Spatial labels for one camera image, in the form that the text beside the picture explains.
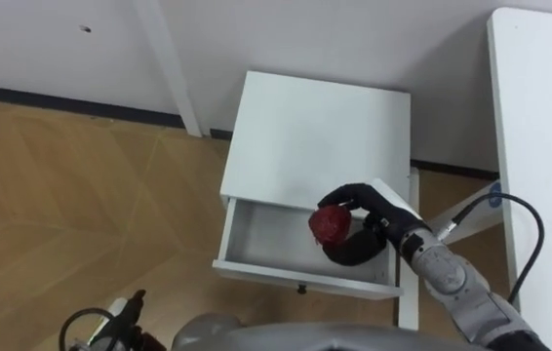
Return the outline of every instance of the wooden floor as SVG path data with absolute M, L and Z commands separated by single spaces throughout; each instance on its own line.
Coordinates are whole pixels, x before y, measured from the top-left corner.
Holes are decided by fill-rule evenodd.
M 77 309 L 146 289 L 141 325 L 171 344 L 204 312 L 246 324 L 393 323 L 393 300 L 370 302 L 221 279 L 211 268 L 223 225 L 218 188 L 228 143 L 183 130 L 0 103 L 0 350 L 54 350 Z M 431 217 L 485 181 L 421 174 Z M 500 227 L 458 243 L 507 293 Z M 421 329 L 456 337 L 421 292 Z M 95 320 L 74 325 L 86 337 Z

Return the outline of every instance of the cable connector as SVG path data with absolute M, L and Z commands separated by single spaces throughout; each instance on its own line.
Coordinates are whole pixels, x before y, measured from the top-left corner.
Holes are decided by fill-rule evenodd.
M 450 233 L 452 233 L 452 230 L 456 228 L 458 224 L 456 224 L 453 220 L 450 220 L 446 225 L 444 225 L 441 230 L 439 230 L 436 233 L 436 238 L 440 242 L 444 242 L 447 237 L 450 236 Z

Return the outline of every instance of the white table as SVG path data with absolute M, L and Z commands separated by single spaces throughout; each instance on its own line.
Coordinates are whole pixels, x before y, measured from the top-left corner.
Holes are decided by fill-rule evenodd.
M 546 231 L 540 257 L 519 293 L 518 307 L 552 349 L 552 15 L 498 9 L 488 28 L 501 189 L 531 203 Z M 490 188 L 442 214 L 432 226 Z M 501 221 L 502 209 L 514 284 L 536 243 L 532 216 L 507 202 L 498 210 L 486 205 L 476 209 L 450 238 L 459 240 Z
M 307 221 L 324 195 L 348 182 L 379 177 L 409 199 L 418 181 L 409 178 L 410 105 L 404 93 L 249 72 L 220 189 L 227 213 L 214 268 L 325 293 L 402 295 L 392 249 L 340 266 Z

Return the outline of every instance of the black wire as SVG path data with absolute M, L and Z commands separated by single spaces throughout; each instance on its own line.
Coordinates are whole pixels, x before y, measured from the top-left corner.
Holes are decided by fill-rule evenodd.
M 540 217 L 540 214 L 538 214 L 538 211 L 530 205 L 527 201 L 516 197 L 514 195 L 506 194 L 506 193 L 488 193 L 480 196 L 479 198 L 473 200 L 469 205 L 467 205 L 462 211 L 460 211 L 453 219 L 452 221 L 459 225 L 463 219 L 475 209 L 475 207 L 487 199 L 492 198 L 501 198 L 501 199 L 507 199 L 510 201 L 514 201 L 526 209 L 530 211 L 530 213 L 533 215 L 533 218 L 536 220 L 536 226 L 538 227 L 538 240 L 536 241 L 536 246 L 533 248 L 532 255 L 530 256 L 530 259 L 528 259 L 528 263 L 526 263 L 526 266 L 523 268 L 523 271 L 521 272 L 521 275 L 519 275 L 519 278 L 517 279 L 517 282 L 515 283 L 514 287 L 512 288 L 512 291 L 510 291 L 510 295 L 508 295 L 508 302 L 511 304 L 514 303 L 514 300 L 517 298 L 517 295 L 519 294 L 519 290 L 521 289 L 521 286 L 523 286 L 523 282 L 526 280 L 526 277 L 528 277 L 528 273 L 530 273 L 530 270 L 532 269 L 532 266 L 536 262 L 536 259 L 538 258 L 538 255 L 540 254 L 540 250 L 542 249 L 542 245 L 545 241 L 545 226 L 542 223 L 542 218 Z
M 70 325 L 74 323 L 74 321 L 78 320 L 79 318 L 87 315 L 99 315 L 102 316 L 108 320 L 112 319 L 114 316 L 107 310 L 104 310 L 102 308 L 84 308 L 80 311 L 77 311 L 72 314 L 72 316 L 68 317 L 65 322 L 63 322 L 63 325 L 61 326 L 61 330 L 59 331 L 59 351 L 66 351 L 65 347 L 65 335 L 68 332 L 68 328 L 70 328 Z

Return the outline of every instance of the white drawer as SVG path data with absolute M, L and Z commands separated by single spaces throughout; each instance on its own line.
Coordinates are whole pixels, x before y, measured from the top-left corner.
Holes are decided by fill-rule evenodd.
M 315 243 L 308 218 L 299 210 L 231 198 L 218 258 L 213 267 L 229 278 L 369 299 L 399 296 L 395 287 L 395 252 L 345 267 L 331 262 Z M 352 230 L 360 228 L 354 220 Z

